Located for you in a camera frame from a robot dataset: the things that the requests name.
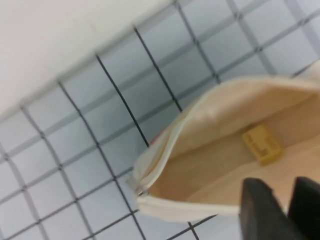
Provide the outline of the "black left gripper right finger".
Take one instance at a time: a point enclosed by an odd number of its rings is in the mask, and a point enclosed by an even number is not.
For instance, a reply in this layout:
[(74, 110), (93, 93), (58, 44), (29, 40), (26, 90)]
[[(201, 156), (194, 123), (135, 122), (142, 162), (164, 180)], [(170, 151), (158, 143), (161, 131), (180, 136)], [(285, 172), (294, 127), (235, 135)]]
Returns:
[(288, 218), (308, 240), (320, 238), (320, 184), (297, 177), (288, 210)]

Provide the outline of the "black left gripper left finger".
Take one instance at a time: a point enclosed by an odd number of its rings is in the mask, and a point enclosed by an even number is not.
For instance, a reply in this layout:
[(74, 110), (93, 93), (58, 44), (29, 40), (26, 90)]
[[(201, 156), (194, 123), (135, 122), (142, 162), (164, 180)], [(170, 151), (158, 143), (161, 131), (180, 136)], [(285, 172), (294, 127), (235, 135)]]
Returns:
[(272, 189), (258, 178), (242, 183), (239, 224), (243, 240), (304, 240), (284, 214)]

